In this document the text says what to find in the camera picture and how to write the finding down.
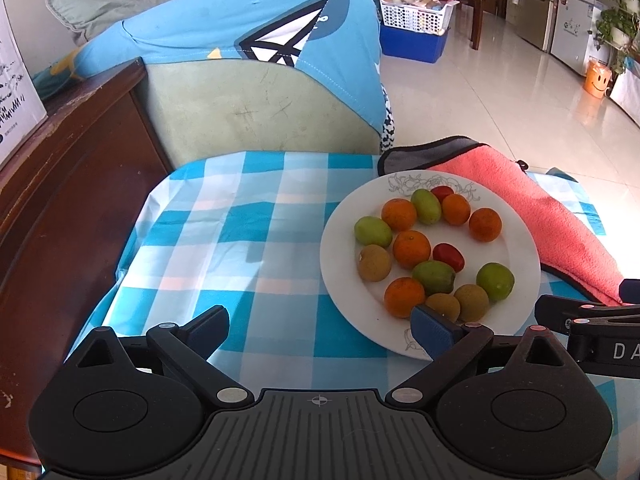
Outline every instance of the wooden cabinet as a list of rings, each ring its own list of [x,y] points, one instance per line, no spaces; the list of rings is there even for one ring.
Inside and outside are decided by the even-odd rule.
[[[37,469],[27,421],[114,270],[148,193],[170,171],[133,95],[134,60],[47,103],[0,171],[0,463]]]

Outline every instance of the checkered tablecloth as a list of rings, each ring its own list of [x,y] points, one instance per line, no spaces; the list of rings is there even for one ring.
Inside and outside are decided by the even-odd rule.
[[[79,340],[101,324],[141,335],[222,304],[231,329],[210,361],[254,394],[377,388],[384,396],[425,363],[393,354],[354,329],[327,294],[319,262],[327,219],[351,191],[377,177],[376,162],[370,155],[246,152],[180,168],[146,200],[117,284]],[[605,235],[579,184],[531,177]],[[581,298],[544,272],[540,294]],[[525,326],[533,323],[531,317]],[[640,381],[592,379],[614,414],[598,470],[608,479],[637,480]]]

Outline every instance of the white basket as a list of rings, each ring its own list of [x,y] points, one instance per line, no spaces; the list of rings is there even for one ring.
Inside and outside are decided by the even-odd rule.
[[[442,36],[449,27],[453,8],[459,2],[449,2],[442,10],[419,9],[414,6],[390,4],[380,0],[382,21],[387,27],[404,28],[423,34]]]

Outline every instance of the orange bucket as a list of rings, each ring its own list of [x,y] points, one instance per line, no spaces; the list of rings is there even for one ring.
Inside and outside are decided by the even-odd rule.
[[[602,99],[611,81],[611,69],[597,59],[591,59],[587,68],[587,79],[583,88],[592,96]]]

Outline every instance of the small orange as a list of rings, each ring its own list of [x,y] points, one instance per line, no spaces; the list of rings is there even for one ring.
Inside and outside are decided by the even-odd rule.
[[[418,212],[415,206],[405,198],[392,198],[382,206],[380,218],[391,227],[393,231],[406,231],[416,223]]]
[[[431,256],[429,239],[420,231],[398,233],[393,245],[394,258],[403,269],[413,270]]]
[[[483,207],[474,211],[469,219],[469,232],[479,242],[493,242],[502,231],[500,215],[493,209]]]
[[[393,280],[385,290],[385,308],[396,317],[409,317],[414,306],[426,300],[424,287],[413,278]]]
[[[471,206],[462,195],[446,196],[442,201],[442,216],[451,225],[464,225],[471,216]]]

